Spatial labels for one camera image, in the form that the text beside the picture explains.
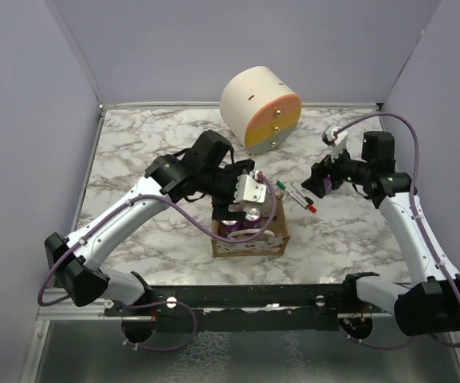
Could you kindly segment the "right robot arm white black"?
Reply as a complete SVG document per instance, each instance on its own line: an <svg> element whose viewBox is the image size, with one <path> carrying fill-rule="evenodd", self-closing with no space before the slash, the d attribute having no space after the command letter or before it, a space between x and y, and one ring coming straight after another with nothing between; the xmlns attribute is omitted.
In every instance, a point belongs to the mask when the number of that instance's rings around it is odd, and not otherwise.
<svg viewBox="0 0 460 383"><path fill-rule="evenodd" d="M460 271L434 237L411 177L395 170L393 135L366 132L360 160L350 157L347 139L335 128L323 133L331 152L311 167L302 187L323 198L345 182L361 186L399 244L411 287L373 272L349 274L340 293L342 306L358 312L372 304L391 314L408 337L460 331Z"/></svg>

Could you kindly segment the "purple soda can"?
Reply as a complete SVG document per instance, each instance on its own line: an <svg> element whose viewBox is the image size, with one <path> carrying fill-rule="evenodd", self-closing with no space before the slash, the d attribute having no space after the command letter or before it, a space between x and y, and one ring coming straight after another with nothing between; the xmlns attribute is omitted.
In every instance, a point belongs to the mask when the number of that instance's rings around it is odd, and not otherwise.
<svg viewBox="0 0 460 383"><path fill-rule="evenodd" d="M257 207L247 207L245 209L246 216L245 221L242 224L244 230L248 229L260 229L261 228L261 219L262 213Z"/></svg>
<svg viewBox="0 0 460 383"><path fill-rule="evenodd" d="M326 194L330 194L332 192L332 179L330 175L327 175L324 179L324 191Z"/></svg>
<svg viewBox="0 0 460 383"><path fill-rule="evenodd" d="M239 231L241 224L237 220L222 220L218 225L218 234L222 237L228 237L231 233Z"/></svg>

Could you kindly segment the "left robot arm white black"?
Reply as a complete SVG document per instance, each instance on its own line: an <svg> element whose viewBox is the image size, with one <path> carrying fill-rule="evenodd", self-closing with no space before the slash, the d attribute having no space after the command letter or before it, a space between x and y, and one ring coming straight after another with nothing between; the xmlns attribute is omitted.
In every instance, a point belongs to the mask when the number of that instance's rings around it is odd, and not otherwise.
<svg viewBox="0 0 460 383"><path fill-rule="evenodd" d="M232 144L207 130L189 148L157 157L143 176L117 203L83 227L62 236L45 239L49 277L65 289L76 306L87 306L98 298L122 302L139 315L150 307L151 296L144 279L136 272L122 273L102 268L108 256L138 228L178 202L193 202L194 194L212 199L215 219L243 219L229 207L236 203L263 203L267 186L252 160L223 165L233 156Z"/></svg>

